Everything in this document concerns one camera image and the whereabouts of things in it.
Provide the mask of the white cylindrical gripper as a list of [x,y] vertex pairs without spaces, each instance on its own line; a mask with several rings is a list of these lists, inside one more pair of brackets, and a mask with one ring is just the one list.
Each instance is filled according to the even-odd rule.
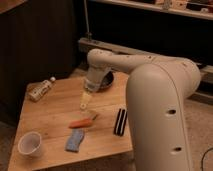
[[[102,80],[110,72],[109,68],[90,67],[84,80],[84,88],[89,92],[97,92],[100,89]],[[89,92],[82,94],[80,109],[85,110],[92,98]]]

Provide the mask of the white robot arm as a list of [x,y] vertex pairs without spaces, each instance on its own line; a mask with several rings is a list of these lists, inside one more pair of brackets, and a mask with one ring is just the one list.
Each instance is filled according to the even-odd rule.
[[184,100],[201,74],[190,59],[163,55],[118,55],[92,49],[84,89],[96,92],[110,70],[128,75],[126,107],[136,171],[194,171]]

